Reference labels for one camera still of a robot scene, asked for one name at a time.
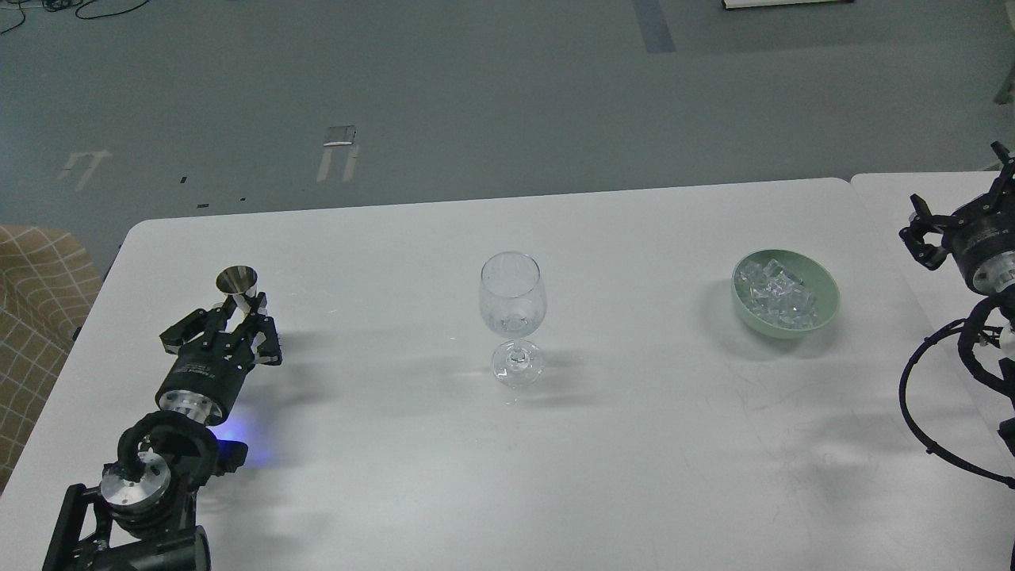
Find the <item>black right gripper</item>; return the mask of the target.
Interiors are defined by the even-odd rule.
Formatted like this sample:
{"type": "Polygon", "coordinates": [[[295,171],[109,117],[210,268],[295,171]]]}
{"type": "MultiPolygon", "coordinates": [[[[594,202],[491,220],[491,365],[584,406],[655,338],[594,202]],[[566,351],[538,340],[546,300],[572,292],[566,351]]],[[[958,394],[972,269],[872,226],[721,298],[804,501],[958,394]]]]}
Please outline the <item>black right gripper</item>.
{"type": "Polygon", "coordinates": [[[1012,255],[1014,246],[1014,159],[1000,141],[990,148],[1001,170],[983,198],[959,207],[952,216],[941,216],[932,213],[920,195],[911,194],[913,213],[898,233],[913,261],[926,270],[939,270],[950,252],[967,288],[983,296],[994,295],[1010,282],[1001,281],[996,276],[1000,271],[988,266],[999,256],[1012,255]],[[948,235],[948,249],[927,243],[928,234],[948,235]]]}

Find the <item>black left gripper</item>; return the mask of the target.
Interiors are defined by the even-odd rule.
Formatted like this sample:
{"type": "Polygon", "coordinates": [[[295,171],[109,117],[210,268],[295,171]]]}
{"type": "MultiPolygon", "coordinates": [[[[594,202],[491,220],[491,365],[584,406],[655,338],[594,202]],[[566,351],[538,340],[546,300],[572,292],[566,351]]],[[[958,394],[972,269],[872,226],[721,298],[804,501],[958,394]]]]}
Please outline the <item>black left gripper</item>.
{"type": "Polygon", "coordinates": [[[196,308],[159,334],[175,361],[155,395],[160,411],[177,412],[204,426],[228,420],[247,374],[256,365],[280,366],[282,341],[267,313],[267,295],[231,295],[243,320],[226,325],[232,306],[196,308]]]}

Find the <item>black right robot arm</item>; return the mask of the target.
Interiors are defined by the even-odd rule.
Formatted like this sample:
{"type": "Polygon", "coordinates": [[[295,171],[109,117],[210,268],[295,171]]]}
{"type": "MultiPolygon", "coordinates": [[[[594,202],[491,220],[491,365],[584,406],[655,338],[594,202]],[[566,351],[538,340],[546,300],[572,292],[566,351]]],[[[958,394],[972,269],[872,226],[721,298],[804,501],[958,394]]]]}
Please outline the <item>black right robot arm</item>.
{"type": "Polygon", "coordinates": [[[935,214],[920,195],[910,196],[913,214],[899,238],[918,264],[939,270],[953,258],[964,285],[982,297],[967,317],[947,323],[925,337],[904,365],[898,383],[902,418],[928,455],[975,476],[1014,487],[1013,477],[1001,476],[968,462],[933,440],[917,425],[907,404],[910,375],[924,354],[937,343],[955,337],[956,351],[971,378],[1008,401],[1014,399],[1014,163],[1000,141],[990,147],[1000,165],[989,190],[949,216],[935,214]]]}

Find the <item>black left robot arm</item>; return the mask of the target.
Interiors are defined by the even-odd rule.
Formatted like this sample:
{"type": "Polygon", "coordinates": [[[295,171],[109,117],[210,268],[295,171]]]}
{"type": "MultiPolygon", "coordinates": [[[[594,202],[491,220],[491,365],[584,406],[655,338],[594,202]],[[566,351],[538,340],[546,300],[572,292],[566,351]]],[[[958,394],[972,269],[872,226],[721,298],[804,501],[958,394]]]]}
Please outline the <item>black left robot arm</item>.
{"type": "Polygon", "coordinates": [[[44,570],[210,569],[198,493],[249,453],[213,427],[231,415],[256,366],[282,364],[282,344],[266,295],[250,286],[215,308],[196,308],[160,340],[174,364],[156,411],[123,431],[98,485],[67,488],[44,570]]]}

